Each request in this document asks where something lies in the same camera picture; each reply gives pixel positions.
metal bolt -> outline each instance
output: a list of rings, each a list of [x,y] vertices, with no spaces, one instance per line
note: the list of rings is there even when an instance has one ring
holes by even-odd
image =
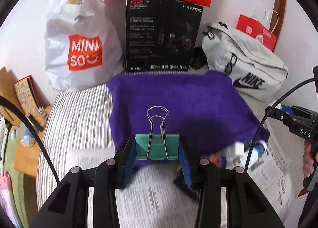
[[[78,166],[75,166],[75,167],[73,167],[72,169],[71,169],[71,172],[72,173],[78,173],[79,172],[79,167]]]
[[[208,165],[208,164],[209,164],[209,160],[207,160],[207,159],[201,159],[201,160],[200,160],[200,164],[202,164],[202,165]]]
[[[108,159],[108,160],[106,161],[106,164],[107,164],[107,165],[114,165],[115,163],[116,163],[115,159]]]
[[[244,168],[241,167],[241,166],[238,166],[238,167],[235,168],[235,171],[236,171],[237,173],[243,173],[243,172],[244,172]]]

wooden table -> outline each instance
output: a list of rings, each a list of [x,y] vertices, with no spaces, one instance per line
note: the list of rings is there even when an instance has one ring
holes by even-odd
[[[48,106],[45,108],[45,110],[50,113],[52,110],[52,106]],[[41,116],[34,116],[34,118],[43,126],[44,120]],[[42,140],[44,131],[39,132],[38,135],[40,139]],[[29,175],[33,178],[37,177],[37,169],[38,169],[38,160],[39,160],[39,154],[40,154],[40,148],[38,144],[35,142],[35,144],[31,147],[23,147],[20,143],[20,138],[18,139],[18,146],[16,148],[16,155],[14,158],[14,169],[16,169],[19,172],[22,172],[26,175]]]

binder clip handle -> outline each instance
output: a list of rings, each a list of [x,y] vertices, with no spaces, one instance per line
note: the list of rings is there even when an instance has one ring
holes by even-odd
[[[160,116],[160,115],[154,115],[154,116],[150,116],[150,111],[153,109],[162,109],[166,112],[166,115]],[[150,144],[151,144],[151,140],[152,140],[152,134],[153,134],[153,129],[154,129],[154,122],[152,120],[152,118],[158,117],[162,119],[162,122],[160,124],[160,131],[161,131],[161,136],[162,136],[162,140],[163,140],[163,144],[164,144],[164,150],[166,152],[166,156],[168,158],[168,151],[167,151],[167,142],[166,142],[166,132],[164,130],[164,122],[166,121],[167,117],[169,116],[169,111],[167,110],[167,108],[163,107],[163,106],[152,106],[147,110],[147,117],[150,121],[151,124],[151,128],[150,128],[150,136],[149,136],[149,146],[148,146],[148,150],[147,150],[147,158],[149,157],[149,152],[150,152]]]

white bag handle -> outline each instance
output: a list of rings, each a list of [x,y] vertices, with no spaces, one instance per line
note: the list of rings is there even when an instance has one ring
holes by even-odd
[[[262,21],[259,21],[256,17],[252,17],[254,10],[255,10],[256,8],[258,8],[258,7],[263,8],[263,9],[264,9],[264,12],[265,12],[265,15],[264,15]],[[254,7],[253,10],[252,10],[252,12],[251,12],[251,14],[250,14],[250,18],[253,18],[253,19],[255,19],[256,21],[259,21],[260,23],[262,23],[262,22],[264,21],[265,17],[266,17],[266,9],[265,9],[264,7],[262,7],[262,6],[256,6],[256,7]]]
[[[277,26],[277,24],[278,24],[279,15],[278,15],[278,13],[277,13],[275,10],[270,10],[270,11],[268,11],[268,14],[267,14],[267,17],[266,17],[266,21],[268,20],[268,17],[269,17],[269,13],[270,13],[270,12],[275,12],[275,13],[277,14],[276,24],[274,25],[273,29],[271,30],[271,32],[274,32],[274,30],[275,30],[275,28],[276,28],[276,26]]]

black pants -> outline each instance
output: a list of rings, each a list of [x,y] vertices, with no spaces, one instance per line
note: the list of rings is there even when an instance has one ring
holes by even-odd
[[[306,199],[306,202],[304,205],[304,209],[303,209],[302,214],[299,218],[298,225],[300,225],[303,222],[303,220],[306,218],[307,214],[309,213],[309,211],[311,210],[311,208],[315,204],[316,199],[318,199],[318,184],[317,183],[316,183],[314,189],[308,193],[308,196],[307,196],[307,199]],[[306,228],[317,228],[317,227],[318,227],[318,212],[316,211],[316,213],[314,214],[314,218],[308,223]]]

